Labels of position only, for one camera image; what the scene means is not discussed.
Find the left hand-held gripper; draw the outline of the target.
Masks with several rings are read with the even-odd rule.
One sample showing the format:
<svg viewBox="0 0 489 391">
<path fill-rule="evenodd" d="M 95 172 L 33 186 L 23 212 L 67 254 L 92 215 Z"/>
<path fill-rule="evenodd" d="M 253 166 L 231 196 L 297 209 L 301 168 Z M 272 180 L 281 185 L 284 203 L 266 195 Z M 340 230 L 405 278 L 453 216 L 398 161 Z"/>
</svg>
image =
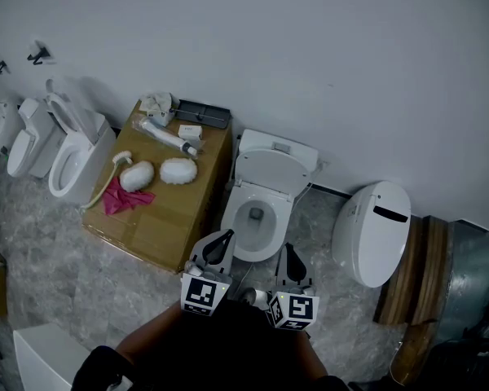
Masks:
<svg viewBox="0 0 489 391">
<path fill-rule="evenodd" d="M 181 277 L 183 311 L 204 316 L 214 314 L 231 286 L 227 274 L 235 246 L 236 234 L 232 229 L 213 232 L 195 243 Z M 200 267 L 206 265 L 217 272 Z"/>
</svg>

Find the white toilet seat lid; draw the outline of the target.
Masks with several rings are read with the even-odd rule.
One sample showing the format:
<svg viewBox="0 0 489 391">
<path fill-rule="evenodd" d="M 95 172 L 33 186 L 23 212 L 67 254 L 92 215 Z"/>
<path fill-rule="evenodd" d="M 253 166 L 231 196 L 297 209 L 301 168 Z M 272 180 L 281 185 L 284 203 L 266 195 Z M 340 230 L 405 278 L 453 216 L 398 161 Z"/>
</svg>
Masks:
<svg viewBox="0 0 489 391">
<path fill-rule="evenodd" d="M 294 199 L 309 184 L 317 160 L 318 152 L 313 148 L 290 154 L 275 149 L 251 149 L 237 157 L 236 183 L 277 191 Z"/>
</svg>

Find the person's right forearm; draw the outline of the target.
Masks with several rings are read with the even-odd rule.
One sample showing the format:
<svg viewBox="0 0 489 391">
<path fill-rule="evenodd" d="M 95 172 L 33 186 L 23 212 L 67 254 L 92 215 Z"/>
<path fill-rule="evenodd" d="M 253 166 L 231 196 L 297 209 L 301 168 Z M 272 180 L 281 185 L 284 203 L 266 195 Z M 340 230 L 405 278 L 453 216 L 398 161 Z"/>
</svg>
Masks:
<svg viewBox="0 0 489 391">
<path fill-rule="evenodd" d="M 302 365 L 305 372 L 312 380 L 318 380 L 328 374 L 325 365 L 315 352 L 310 337 L 306 332 L 301 333 L 300 339 L 300 353 L 302 359 Z"/>
</svg>

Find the person's left forearm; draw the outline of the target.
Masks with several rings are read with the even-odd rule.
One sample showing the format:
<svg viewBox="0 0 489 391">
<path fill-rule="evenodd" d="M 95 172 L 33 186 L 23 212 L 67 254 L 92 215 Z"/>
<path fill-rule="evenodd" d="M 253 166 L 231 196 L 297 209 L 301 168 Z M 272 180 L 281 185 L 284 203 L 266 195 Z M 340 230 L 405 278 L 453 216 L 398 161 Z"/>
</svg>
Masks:
<svg viewBox="0 0 489 391">
<path fill-rule="evenodd" d="M 173 332 L 182 318 L 182 308 L 176 301 L 167 310 L 131 332 L 116 347 L 116 351 L 137 366 Z"/>
</svg>

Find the white smart toilet closed lid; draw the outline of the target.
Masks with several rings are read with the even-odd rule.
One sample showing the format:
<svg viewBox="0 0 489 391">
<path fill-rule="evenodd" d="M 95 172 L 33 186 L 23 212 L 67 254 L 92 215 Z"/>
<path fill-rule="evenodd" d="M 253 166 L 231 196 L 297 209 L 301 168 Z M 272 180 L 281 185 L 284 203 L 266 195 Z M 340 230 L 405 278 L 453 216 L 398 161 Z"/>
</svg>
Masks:
<svg viewBox="0 0 489 391">
<path fill-rule="evenodd" d="M 381 181 L 362 188 L 335 221 L 333 260 L 357 283 L 382 286 L 400 263 L 410 221 L 411 201 L 401 186 Z"/>
</svg>

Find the white open toilet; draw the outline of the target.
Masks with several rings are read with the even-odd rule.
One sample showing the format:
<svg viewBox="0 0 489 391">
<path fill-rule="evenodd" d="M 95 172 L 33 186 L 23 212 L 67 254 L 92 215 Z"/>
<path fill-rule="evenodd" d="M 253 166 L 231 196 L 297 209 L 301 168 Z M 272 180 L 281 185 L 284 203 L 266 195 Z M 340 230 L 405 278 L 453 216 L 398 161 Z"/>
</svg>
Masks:
<svg viewBox="0 0 489 391">
<path fill-rule="evenodd" d="M 308 147 L 278 136 L 256 130 L 245 130 L 238 154 L 251 149 L 275 149 L 290 154 Z M 295 199 L 262 187 L 238 186 L 235 178 L 225 208 L 221 228 L 236 234 L 234 257 L 241 261 L 265 261 L 274 256 L 284 243 Z"/>
</svg>

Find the white toilet with raised lid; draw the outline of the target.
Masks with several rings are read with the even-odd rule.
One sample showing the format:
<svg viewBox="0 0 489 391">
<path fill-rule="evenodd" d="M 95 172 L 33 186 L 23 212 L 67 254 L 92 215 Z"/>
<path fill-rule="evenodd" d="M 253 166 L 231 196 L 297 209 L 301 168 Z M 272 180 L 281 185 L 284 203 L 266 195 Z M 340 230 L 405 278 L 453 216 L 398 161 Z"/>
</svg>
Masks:
<svg viewBox="0 0 489 391">
<path fill-rule="evenodd" d="M 46 104 L 66 133 L 49 176 L 51 194 L 69 203 L 89 202 L 116 135 L 105 115 L 82 102 L 73 81 L 46 80 Z"/>
</svg>

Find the white closed toilet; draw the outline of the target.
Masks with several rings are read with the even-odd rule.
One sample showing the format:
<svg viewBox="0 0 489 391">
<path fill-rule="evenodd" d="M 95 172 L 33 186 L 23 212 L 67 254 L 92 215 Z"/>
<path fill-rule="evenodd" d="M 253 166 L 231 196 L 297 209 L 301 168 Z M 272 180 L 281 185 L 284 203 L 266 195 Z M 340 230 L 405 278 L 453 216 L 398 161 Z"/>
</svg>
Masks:
<svg viewBox="0 0 489 391">
<path fill-rule="evenodd" d="M 19 109 L 25 129 L 15 138 L 7 161 L 7 172 L 14 178 L 31 174 L 44 178 L 51 170 L 66 137 L 44 104 L 26 99 Z"/>
</svg>

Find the person's grey shoe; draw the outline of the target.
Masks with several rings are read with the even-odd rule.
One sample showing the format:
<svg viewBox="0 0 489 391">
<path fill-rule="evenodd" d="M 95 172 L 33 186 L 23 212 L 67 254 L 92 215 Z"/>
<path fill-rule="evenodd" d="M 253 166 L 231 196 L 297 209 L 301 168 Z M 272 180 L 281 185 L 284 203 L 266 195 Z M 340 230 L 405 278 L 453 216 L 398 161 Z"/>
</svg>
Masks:
<svg viewBox="0 0 489 391">
<path fill-rule="evenodd" d="M 246 305 L 254 306 L 263 311 L 269 310 L 269 301 L 271 294 L 256 288 L 246 288 L 240 295 L 239 302 Z"/>
</svg>

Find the person's dark clothing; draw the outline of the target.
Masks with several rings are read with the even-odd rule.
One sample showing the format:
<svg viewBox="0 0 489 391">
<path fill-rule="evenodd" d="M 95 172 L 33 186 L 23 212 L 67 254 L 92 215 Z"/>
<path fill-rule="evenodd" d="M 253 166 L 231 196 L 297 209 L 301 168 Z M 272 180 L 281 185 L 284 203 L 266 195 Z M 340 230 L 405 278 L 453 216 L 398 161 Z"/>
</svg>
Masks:
<svg viewBox="0 0 489 391">
<path fill-rule="evenodd" d="M 304 331 L 272 327 L 257 307 L 225 300 L 212 316 L 182 312 L 142 364 L 116 347 L 93 349 L 71 391 L 350 391 L 336 376 L 309 378 L 300 353 Z"/>
</svg>

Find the pink cloth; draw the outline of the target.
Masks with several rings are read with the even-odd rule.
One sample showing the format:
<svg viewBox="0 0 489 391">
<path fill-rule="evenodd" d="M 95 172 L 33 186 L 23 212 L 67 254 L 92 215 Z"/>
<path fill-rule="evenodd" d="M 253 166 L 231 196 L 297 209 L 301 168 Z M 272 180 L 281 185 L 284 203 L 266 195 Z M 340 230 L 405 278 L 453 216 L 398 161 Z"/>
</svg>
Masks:
<svg viewBox="0 0 489 391">
<path fill-rule="evenodd" d="M 155 195 L 146 191 L 128 192 L 121 187 L 119 177 L 115 177 L 102 195 L 106 215 L 120 213 L 126 209 L 134 209 L 138 205 L 148 205 Z"/>
</svg>

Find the wooden plank stack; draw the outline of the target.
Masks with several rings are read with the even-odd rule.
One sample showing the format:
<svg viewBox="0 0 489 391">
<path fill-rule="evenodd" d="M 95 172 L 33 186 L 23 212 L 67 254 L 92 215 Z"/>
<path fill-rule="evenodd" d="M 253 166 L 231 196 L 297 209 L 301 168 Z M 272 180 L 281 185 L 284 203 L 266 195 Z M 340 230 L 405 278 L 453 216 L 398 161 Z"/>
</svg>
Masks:
<svg viewBox="0 0 489 391">
<path fill-rule="evenodd" d="M 381 325 L 420 325 L 435 320 L 447 270 L 448 223 L 411 217 L 403 256 L 383 284 L 373 316 Z"/>
</svg>

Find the black metal tray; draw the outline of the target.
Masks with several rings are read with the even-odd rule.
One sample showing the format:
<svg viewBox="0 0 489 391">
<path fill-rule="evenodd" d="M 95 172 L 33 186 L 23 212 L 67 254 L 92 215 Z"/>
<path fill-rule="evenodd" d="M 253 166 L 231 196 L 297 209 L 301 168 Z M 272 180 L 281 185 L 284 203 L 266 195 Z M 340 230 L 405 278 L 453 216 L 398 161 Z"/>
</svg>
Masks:
<svg viewBox="0 0 489 391">
<path fill-rule="evenodd" d="M 221 130 L 226 129 L 231 120 L 231 111 L 229 109 L 184 99 L 179 101 L 179 105 L 174 111 L 175 116 L 179 120 Z"/>
</svg>

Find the white square cabinet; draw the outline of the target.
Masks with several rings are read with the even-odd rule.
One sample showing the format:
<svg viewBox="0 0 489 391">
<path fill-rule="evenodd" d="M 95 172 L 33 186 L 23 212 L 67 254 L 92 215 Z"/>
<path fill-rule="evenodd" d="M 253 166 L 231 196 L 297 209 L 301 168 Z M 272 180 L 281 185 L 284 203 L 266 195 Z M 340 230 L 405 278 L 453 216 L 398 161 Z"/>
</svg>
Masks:
<svg viewBox="0 0 489 391">
<path fill-rule="evenodd" d="M 24 391 L 71 391 L 90 351 L 54 323 L 13 331 Z"/>
</svg>

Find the grey metal duct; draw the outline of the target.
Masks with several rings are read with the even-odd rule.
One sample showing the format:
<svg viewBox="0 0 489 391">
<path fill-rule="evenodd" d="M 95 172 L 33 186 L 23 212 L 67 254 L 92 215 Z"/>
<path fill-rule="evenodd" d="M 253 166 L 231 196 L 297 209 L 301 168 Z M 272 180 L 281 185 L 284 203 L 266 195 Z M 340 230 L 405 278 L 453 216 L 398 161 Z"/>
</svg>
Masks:
<svg viewBox="0 0 489 391">
<path fill-rule="evenodd" d="M 448 231 L 447 270 L 437 318 L 410 325 L 390 364 L 390 376 L 402 391 L 435 391 L 424 373 L 430 352 L 458 340 L 483 317 L 489 302 L 489 231 L 454 222 Z"/>
</svg>

